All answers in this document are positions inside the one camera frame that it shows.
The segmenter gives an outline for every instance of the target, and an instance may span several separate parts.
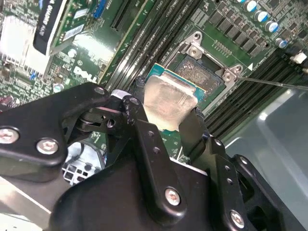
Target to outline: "black plastic bracket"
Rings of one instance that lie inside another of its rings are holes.
[[[136,98],[125,96],[123,106],[128,124],[136,135],[134,153],[148,211],[161,225],[175,225],[185,216],[187,202],[158,128],[148,122],[144,108]],[[166,199],[168,189],[179,195],[178,205],[172,205]]]
[[[0,144],[0,175],[38,182],[56,178],[77,119],[83,112],[105,105],[109,98],[98,85],[86,83],[0,113],[0,128],[18,134],[15,142]],[[42,139],[54,141],[57,151],[40,153],[37,143]]]

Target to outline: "pcie slot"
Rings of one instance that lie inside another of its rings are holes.
[[[126,18],[125,16],[126,16],[126,13],[128,12],[128,9],[130,9],[130,7],[135,4],[136,4],[136,1],[123,0],[110,27],[116,31],[119,31],[122,27],[123,19]]]

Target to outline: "capacitor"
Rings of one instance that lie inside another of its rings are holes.
[[[62,83],[56,83],[53,85],[53,92],[58,93],[64,90],[64,85]]]
[[[257,2],[254,0],[246,1],[243,5],[244,10],[247,12],[253,12],[257,9]]]
[[[283,40],[282,38],[277,38],[275,44],[280,49],[284,49],[287,46],[288,42],[286,40]]]
[[[268,13],[266,11],[257,11],[254,18],[255,21],[262,23],[268,18]]]
[[[67,53],[68,57],[75,58],[77,55],[77,51],[75,49],[70,49]]]
[[[273,21],[268,21],[265,26],[264,26],[265,30],[270,32],[270,33],[274,33],[275,31],[278,30],[278,23],[273,22]]]

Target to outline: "screw hole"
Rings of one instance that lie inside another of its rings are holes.
[[[153,151],[154,151],[156,154],[159,154],[160,149],[159,149],[159,148],[157,148],[157,147],[154,147],[154,148],[153,148]]]
[[[116,122],[113,119],[109,119],[107,121],[107,127],[108,128],[113,128],[113,126],[116,124]]]
[[[152,131],[148,131],[148,134],[149,134],[150,137],[154,136],[154,132],[152,132]]]
[[[199,34],[195,34],[195,35],[194,35],[194,38],[195,38],[196,40],[200,39],[200,37],[201,37],[201,36],[200,36]]]
[[[230,178],[227,178],[227,182],[228,182],[230,185],[233,185],[233,181],[232,181]]]

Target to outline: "silver metal surface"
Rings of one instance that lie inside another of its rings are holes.
[[[308,92],[287,90],[224,143],[245,156],[308,230]]]
[[[242,216],[238,212],[236,212],[235,210],[231,210],[230,217],[231,217],[233,223],[238,228],[242,229],[242,228],[245,227],[244,220],[243,220]]]
[[[139,101],[135,98],[130,98],[129,101],[131,101],[133,104],[138,105]]]
[[[37,150],[46,155],[54,154],[58,148],[58,144],[52,139],[43,139],[37,143]]]
[[[159,129],[175,131],[197,105],[195,88],[164,72],[150,76],[144,87],[144,110],[149,122]]]
[[[167,199],[167,201],[174,206],[177,206],[180,204],[181,200],[180,200],[180,195],[171,188],[166,189],[165,191],[165,197]]]
[[[281,87],[281,88],[308,90],[308,87],[306,87],[306,86],[291,85],[291,84],[272,82],[272,81],[266,81],[266,80],[255,79],[255,78],[237,77],[237,79],[243,80],[243,81],[250,81],[250,82],[256,82],[256,83],[263,83],[263,84],[273,85],[273,86],[277,86],[277,87]]]
[[[248,164],[247,160],[246,160],[244,157],[241,156],[240,159],[241,159],[241,161],[242,161],[244,164],[246,164],[246,165]]]
[[[18,140],[19,134],[16,130],[11,128],[1,128],[0,129],[0,143],[9,144],[14,143]]]
[[[221,142],[218,140],[218,139],[214,139],[215,140],[215,143],[218,145],[218,146],[221,146]]]
[[[190,48],[191,42],[195,42],[200,45],[202,41],[202,33],[200,31],[194,32],[192,35],[188,36],[184,41],[182,41],[169,55],[169,57],[163,62],[163,66],[168,68],[168,66],[173,62],[173,60],[180,53],[186,53],[186,51]]]
[[[45,229],[54,204],[69,187],[62,175],[47,183],[0,177],[0,202]]]
[[[96,87],[94,90],[95,90],[96,93],[99,93],[100,95],[104,95],[105,94],[105,91],[104,91],[103,88]]]
[[[234,86],[236,79],[243,71],[242,65],[235,65],[229,69],[225,69],[223,80],[225,81],[225,89],[202,111],[206,115],[216,104],[221,103],[227,97],[228,92]]]

